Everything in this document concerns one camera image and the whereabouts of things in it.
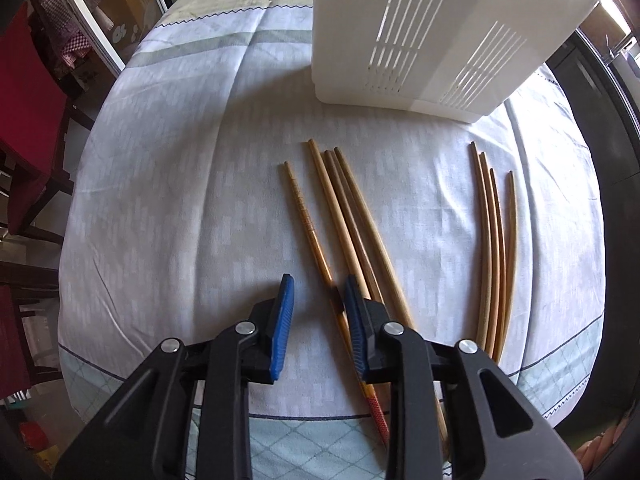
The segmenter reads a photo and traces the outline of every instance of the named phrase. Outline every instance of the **table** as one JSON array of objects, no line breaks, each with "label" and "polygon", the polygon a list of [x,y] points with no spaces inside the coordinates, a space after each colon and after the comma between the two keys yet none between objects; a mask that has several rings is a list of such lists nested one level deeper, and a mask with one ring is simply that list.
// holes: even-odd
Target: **table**
[{"label": "table", "polygon": [[518,191],[500,365],[557,424],[593,367],[605,277],[591,155],[552,73],[540,67],[475,124],[325,105],[311,81],[311,29],[312,0],[178,0],[116,81],[82,154],[60,261],[60,359],[73,406],[88,420],[162,339],[214,337],[273,297],[288,272],[286,366],[275,386],[251,389],[254,475],[382,478],[383,449],[280,164],[293,163],[343,279],[303,142],[343,149],[420,332],[453,344],[473,337],[478,319],[474,140],[501,196],[509,170]]}]

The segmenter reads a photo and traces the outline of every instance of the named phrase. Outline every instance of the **curved wooden stick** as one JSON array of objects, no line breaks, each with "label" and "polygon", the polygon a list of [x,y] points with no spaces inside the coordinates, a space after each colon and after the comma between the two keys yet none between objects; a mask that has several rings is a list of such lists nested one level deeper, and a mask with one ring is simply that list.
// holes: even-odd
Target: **curved wooden stick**
[{"label": "curved wooden stick", "polygon": [[480,166],[482,167],[482,178],[484,178],[484,186],[486,189],[486,201],[489,205],[489,232],[491,236],[492,254],[491,302],[484,351],[489,355],[493,355],[500,301],[500,250],[498,248],[498,219],[495,214],[494,188],[491,186],[491,174],[489,173],[489,165],[486,162],[486,154],[484,152],[480,153]]},{"label": "curved wooden stick", "polygon": [[500,270],[500,289],[498,290],[498,312],[495,323],[495,343],[492,359],[498,362],[498,348],[503,338],[502,331],[504,329],[504,318],[506,316],[507,304],[507,261],[504,245],[504,228],[502,226],[502,212],[500,211],[500,198],[498,196],[498,185],[495,181],[494,168],[489,170],[491,176],[491,187],[494,192],[495,216],[498,223],[498,268]]},{"label": "curved wooden stick", "polygon": [[511,309],[513,307],[513,290],[515,286],[516,277],[516,249],[518,246],[518,209],[516,202],[516,185],[513,177],[513,171],[507,174],[507,194],[508,194],[508,208],[509,208],[509,247],[507,250],[507,283],[505,291],[505,308],[504,319],[502,322],[502,337],[499,340],[499,345],[496,352],[496,362],[500,362],[502,352],[504,351],[504,344],[507,339],[507,331],[509,329],[509,321],[511,319]]},{"label": "curved wooden stick", "polygon": [[322,160],[322,156],[320,155],[320,150],[318,149],[318,145],[313,139],[309,139],[308,144],[309,148],[311,149],[311,154],[314,158],[316,170],[318,170],[318,176],[320,177],[320,182],[322,183],[322,189],[324,189],[324,196],[327,203],[329,204],[329,209],[331,210],[331,216],[332,218],[334,218],[335,229],[338,231],[338,238],[340,238],[340,245],[342,246],[344,257],[347,260],[349,272],[356,277],[356,281],[358,282],[358,287],[360,288],[362,297],[370,300],[371,296],[369,294],[369,287],[367,287],[367,282],[364,279],[364,274],[362,272],[362,269],[360,268],[360,262],[358,261],[356,249],[353,246],[353,242],[351,241],[351,236],[349,234],[347,224],[344,221],[344,216],[342,216],[340,204],[338,203],[334,187],[332,186],[331,180],[329,179],[329,174],[326,172],[326,167],[324,166],[324,161]]},{"label": "curved wooden stick", "polygon": [[[340,167],[342,168],[342,172],[344,173],[344,177],[347,181],[349,188],[351,189],[351,194],[355,200],[356,206],[358,208],[358,212],[360,213],[360,217],[362,218],[367,231],[369,232],[369,237],[371,238],[373,245],[375,247],[376,254],[380,258],[383,264],[383,269],[385,269],[387,281],[390,285],[390,291],[394,298],[394,306],[396,307],[396,314],[402,324],[411,328],[412,330],[416,330],[416,325],[413,317],[409,311],[409,305],[404,297],[404,292],[402,291],[402,286],[400,285],[400,280],[396,276],[396,271],[391,263],[391,258],[389,254],[386,252],[386,247],[384,242],[382,241],[382,236],[380,236],[380,232],[376,226],[376,222],[373,219],[373,215],[371,211],[369,211],[369,207],[367,207],[367,203],[364,200],[364,196],[360,191],[360,187],[356,181],[356,178],[351,171],[349,163],[346,158],[342,154],[340,148],[335,148],[335,155],[338,158],[338,162],[340,163]],[[442,442],[442,449],[444,456],[448,456],[448,442],[449,442],[449,433],[447,432],[447,423],[444,419],[444,414],[442,413],[442,407],[438,402],[437,397],[435,398],[436,403],[436,416],[438,417],[438,431],[440,432],[440,440]]]},{"label": "curved wooden stick", "polygon": [[476,342],[482,349],[486,347],[486,337],[489,330],[489,312],[491,310],[491,287],[492,287],[492,248],[491,229],[489,227],[489,203],[487,199],[486,183],[482,175],[482,165],[480,156],[474,142],[470,145],[471,158],[476,169],[476,188],[478,190],[478,200],[480,206],[481,223],[481,279],[480,279],[480,307],[478,310],[478,332]]},{"label": "curved wooden stick", "polygon": [[347,193],[345,192],[344,186],[342,185],[342,180],[340,179],[340,170],[338,170],[335,153],[331,150],[326,150],[324,152],[324,160],[326,163],[327,171],[329,172],[329,177],[331,178],[331,182],[332,184],[334,184],[334,191],[338,198],[338,203],[340,204],[342,214],[344,215],[344,220],[351,234],[351,241],[353,242],[353,245],[356,249],[356,254],[364,273],[364,279],[366,280],[367,286],[369,287],[371,299],[379,303],[385,303],[384,298],[382,297],[382,292],[380,291],[380,286],[378,285],[378,280],[373,273],[371,260],[369,259],[367,250],[364,247],[362,237],[360,236],[360,230],[358,229],[358,225],[356,224],[356,219],[353,217],[353,211],[351,211],[351,205],[349,204]]},{"label": "curved wooden stick", "polygon": [[[296,200],[296,205],[298,206],[300,219],[302,220],[302,224],[305,227],[306,240],[309,242],[311,251],[314,254],[314,260],[316,261],[318,270],[320,270],[320,274],[322,274],[322,280],[324,281],[324,284],[331,297],[331,304],[335,314],[335,321],[338,324],[338,330],[340,331],[342,341],[344,342],[347,351],[353,359],[351,350],[351,335],[349,334],[347,316],[344,311],[344,306],[342,305],[340,293],[338,292],[338,289],[334,282],[334,278],[331,275],[329,264],[326,262],[326,258],[324,257],[324,253],[322,252],[322,246],[320,245],[320,241],[318,240],[316,228],[314,227],[311,216],[309,216],[309,212],[306,209],[302,191],[300,190],[298,181],[293,174],[293,168],[288,162],[285,162],[284,166],[289,177],[289,185],[291,187],[291,191]],[[380,402],[378,400],[378,396],[376,395],[376,391],[373,386],[371,386],[371,384],[366,384],[362,381],[358,382],[360,383],[360,389],[362,390],[365,400],[369,405],[369,411],[376,424],[376,427],[378,428],[380,438],[382,439],[382,442],[385,444],[385,446],[388,446],[389,428],[386,424],[385,415],[382,412],[382,408],[380,407]]]}]

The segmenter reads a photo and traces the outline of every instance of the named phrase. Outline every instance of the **metal screw head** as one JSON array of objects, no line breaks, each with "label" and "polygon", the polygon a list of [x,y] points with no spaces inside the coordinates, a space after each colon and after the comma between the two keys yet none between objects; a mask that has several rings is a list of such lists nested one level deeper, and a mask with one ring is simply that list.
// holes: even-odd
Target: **metal screw head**
[{"label": "metal screw head", "polygon": [[251,321],[241,321],[236,325],[236,332],[249,335],[255,332],[255,325]]},{"label": "metal screw head", "polygon": [[165,339],[160,343],[160,349],[167,354],[172,354],[173,352],[177,352],[178,348],[180,348],[180,341],[174,338]]},{"label": "metal screw head", "polygon": [[458,343],[458,348],[465,354],[475,354],[478,351],[478,345],[471,339],[463,339]]},{"label": "metal screw head", "polygon": [[400,335],[404,332],[404,326],[402,326],[400,323],[396,323],[395,321],[385,323],[382,329],[390,335]]}]

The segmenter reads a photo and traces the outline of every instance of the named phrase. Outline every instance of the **chair cushion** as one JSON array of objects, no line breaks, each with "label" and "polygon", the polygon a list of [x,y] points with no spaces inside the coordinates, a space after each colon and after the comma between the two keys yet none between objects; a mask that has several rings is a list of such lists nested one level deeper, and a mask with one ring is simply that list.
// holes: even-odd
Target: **chair cushion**
[{"label": "chair cushion", "polygon": [[33,46],[26,4],[0,37],[0,103],[0,148],[34,176],[49,176],[66,95]]},{"label": "chair cushion", "polygon": [[16,317],[11,288],[0,286],[0,398],[31,387],[27,363],[22,355],[22,319]]}]

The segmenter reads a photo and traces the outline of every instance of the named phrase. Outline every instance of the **red chair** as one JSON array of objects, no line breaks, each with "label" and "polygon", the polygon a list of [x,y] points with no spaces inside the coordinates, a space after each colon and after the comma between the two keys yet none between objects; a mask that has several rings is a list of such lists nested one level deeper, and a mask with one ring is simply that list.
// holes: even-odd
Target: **red chair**
[{"label": "red chair", "polygon": [[0,398],[28,390],[35,384],[62,379],[56,368],[36,366],[22,325],[23,317],[9,285],[0,285]]},{"label": "red chair", "polygon": [[11,234],[29,226],[60,190],[74,184],[63,170],[70,118],[89,129],[93,121],[71,105],[44,67],[24,4],[0,37],[0,150],[16,163],[7,206]]}]

